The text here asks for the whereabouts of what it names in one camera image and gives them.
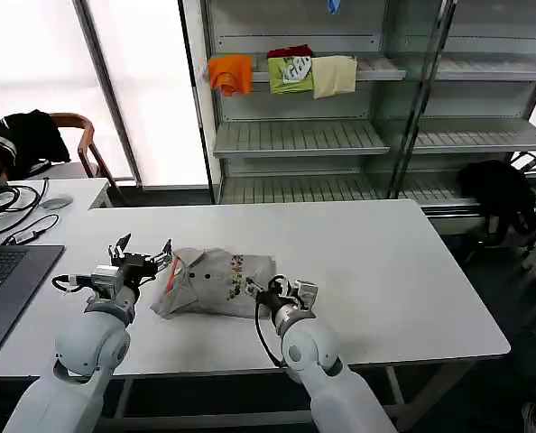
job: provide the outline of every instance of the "computer mouse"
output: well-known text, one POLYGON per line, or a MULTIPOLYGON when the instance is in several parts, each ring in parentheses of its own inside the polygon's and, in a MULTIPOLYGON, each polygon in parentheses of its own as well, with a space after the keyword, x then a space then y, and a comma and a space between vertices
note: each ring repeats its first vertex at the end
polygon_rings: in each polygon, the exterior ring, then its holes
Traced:
POLYGON ((73 202, 73 197, 64 195, 59 196, 55 198, 50 198, 49 200, 45 200, 40 204, 41 207, 48 210, 56 210, 61 209, 62 207, 66 207, 67 205, 71 204, 73 202))

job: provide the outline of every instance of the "folded t-shirt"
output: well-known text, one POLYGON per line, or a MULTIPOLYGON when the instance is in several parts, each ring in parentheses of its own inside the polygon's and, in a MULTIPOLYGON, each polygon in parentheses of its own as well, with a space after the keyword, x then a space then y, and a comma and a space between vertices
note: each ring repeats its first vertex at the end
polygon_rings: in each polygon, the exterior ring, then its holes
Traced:
POLYGON ((284 94, 312 90, 310 57, 268 59, 270 93, 284 94))
POLYGON ((347 56, 312 59, 314 99, 356 91, 356 59, 347 56))
POLYGON ((220 88, 222 95, 231 97, 234 92, 247 95, 252 89, 252 58, 232 55, 208 62, 210 84, 220 88))
POLYGON ((299 45, 298 47, 290 47, 290 48, 280 48, 278 50, 272 50, 268 51, 268 55, 266 56, 266 59, 271 59, 274 57, 312 57, 314 56, 314 53, 312 50, 308 47, 308 45, 299 45))

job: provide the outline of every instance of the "white table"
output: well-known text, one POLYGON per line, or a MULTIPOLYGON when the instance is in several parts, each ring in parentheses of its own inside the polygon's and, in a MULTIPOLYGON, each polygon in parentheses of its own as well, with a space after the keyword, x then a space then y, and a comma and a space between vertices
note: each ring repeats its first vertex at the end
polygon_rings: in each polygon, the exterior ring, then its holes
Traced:
MULTIPOLYGON (((27 185, 38 192, 42 192, 43 180, 21 180, 9 182, 10 185, 27 185)), ((53 244, 53 242, 62 243, 67 239, 69 230, 78 223, 91 208, 109 206, 109 197, 107 196, 108 183, 106 179, 69 179, 69 180, 50 180, 49 189, 42 201, 49 198, 56 198, 61 195, 71 196, 73 202, 62 209, 47 210, 42 207, 35 209, 32 214, 18 227, 12 231, 0 235, 0 243, 6 239, 13 231, 28 226, 31 222, 49 214, 57 214, 60 221, 50 231, 44 233, 33 244, 53 244)), ((14 207, 25 206, 33 200, 33 194, 24 189, 21 190, 21 196, 14 207)), ((24 212, 5 213, 0 215, 0 229, 11 225, 19 220, 24 212)), ((49 225, 53 220, 42 221, 42 226, 49 225)))
MULTIPOLYGON (((129 251, 223 247, 271 254, 277 271, 319 285, 315 311, 339 334, 351 364, 462 361, 506 354, 510 346, 419 206, 410 200, 207 207, 95 209, 71 230, 53 273, 90 273, 106 247, 131 232, 129 251)), ((167 274, 143 287, 132 344, 118 375, 217 373, 272 368, 249 319, 150 311, 167 274)), ((0 349, 0 377, 36 376, 58 329, 85 308, 88 293, 63 296, 49 281, 0 349)), ((264 323, 271 347, 278 347, 264 323)), ((470 366, 443 367, 405 411, 407 429, 470 366)))

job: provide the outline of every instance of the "beige cloth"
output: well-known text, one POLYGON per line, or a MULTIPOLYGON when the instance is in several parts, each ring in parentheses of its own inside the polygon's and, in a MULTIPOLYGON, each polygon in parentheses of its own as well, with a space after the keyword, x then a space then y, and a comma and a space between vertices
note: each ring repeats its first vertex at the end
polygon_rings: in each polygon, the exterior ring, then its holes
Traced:
POLYGON ((356 60, 347 56, 313 58, 314 99, 341 93, 354 93, 356 65, 356 60))

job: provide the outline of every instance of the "black bag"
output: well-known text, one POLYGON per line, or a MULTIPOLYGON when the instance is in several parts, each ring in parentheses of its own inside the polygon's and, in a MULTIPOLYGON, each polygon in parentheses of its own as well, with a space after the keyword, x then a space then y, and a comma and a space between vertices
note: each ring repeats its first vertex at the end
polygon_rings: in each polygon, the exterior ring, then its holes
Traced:
POLYGON ((519 235, 536 230, 535 193, 524 174, 501 161, 483 161, 467 165, 457 175, 460 192, 475 198, 487 217, 488 244, 500 244, 510 226, 519 235), (490 234, 490 217, 499 218, 496 233, 490 234))

